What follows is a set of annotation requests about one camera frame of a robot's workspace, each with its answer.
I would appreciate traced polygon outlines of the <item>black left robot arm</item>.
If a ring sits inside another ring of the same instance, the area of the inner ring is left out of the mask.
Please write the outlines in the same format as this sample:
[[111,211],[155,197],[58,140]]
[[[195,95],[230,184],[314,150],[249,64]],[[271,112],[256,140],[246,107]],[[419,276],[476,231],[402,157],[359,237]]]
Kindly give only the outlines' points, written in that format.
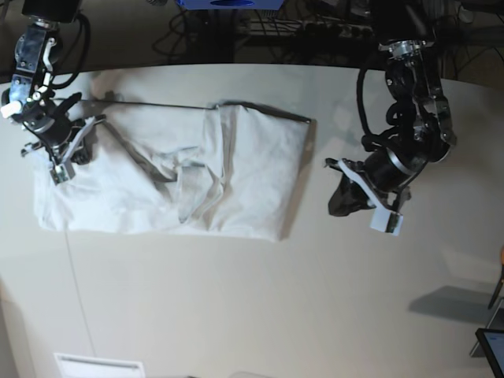
[[[434,28],[422,5],[371,1],[369,12],[378,49],[361,66],[356,83],[361,145],[369,156],[350,163],[363,183],[342,174],[328,202],[328,212],[334,217],[375,208],[366,189],[381,201],[394,194],[392,209],[399,210],[410,184],[428,164],[442,161],[457,143],[433,50]],[[365,111],[365,77],[374,64],[384,68],[394,99],[385,116],[389,127],[380,133],[371,130]]]

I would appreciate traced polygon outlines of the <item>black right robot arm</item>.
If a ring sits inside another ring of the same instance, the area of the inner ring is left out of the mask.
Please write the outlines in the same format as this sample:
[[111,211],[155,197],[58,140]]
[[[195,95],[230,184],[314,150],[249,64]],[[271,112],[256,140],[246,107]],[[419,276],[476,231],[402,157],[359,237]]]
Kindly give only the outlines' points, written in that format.
[[[54,166],[72,160],[70,144],[83,128],[82,120],[70,120],[69,110],[82,98],[77,92],[59,102],[56,92],[67,88],[79,75],[91,44],[91,23],[82,14],[80,1],[26,1],[22,14],[31,19],[14,50],[14,68],[10,87],[2,93],[1,115],[25,127],[39,141]],[[66,60],[60,25],[79,24],[78,38],[83,50],[72,75],[63,83],[55,76]]]

